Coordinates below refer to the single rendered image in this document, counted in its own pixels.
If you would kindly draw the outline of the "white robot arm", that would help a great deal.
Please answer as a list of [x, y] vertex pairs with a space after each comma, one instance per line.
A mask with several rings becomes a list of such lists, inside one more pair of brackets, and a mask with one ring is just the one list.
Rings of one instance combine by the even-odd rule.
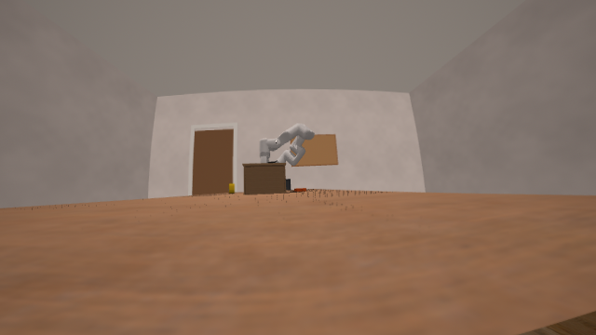
[[[306, 127], [306, 128], [305, 128]], [[297, 137], [296, 137], [297, 136]], [[305, 125], [296, 124], [293, 127], [284, 131], [278, 138], [268, 140], [268, 139], [261, 139], [260, 140], [260, 156], [270, 156], [270, 151], [274, 152], [276, 149], [284, 145], [285, 143], [289, 142], [293, 138], [295, 140], [292, 142], [290, 149], [294, 152], [294, 154], [290, 150], [285, 150], [283, 154], [274, 162], [268, 163], [286, 163], [289, 162], [292, 166], [297, 165], [297, 163], [301, 160], [301, 158], [305, 154], [305, 148], [302, 146], [305, 140], [312, 140], [315, 136], [315, 133], [312, 132], [310, 128]], [[295, 155], [296, 154], [296, 155]]]

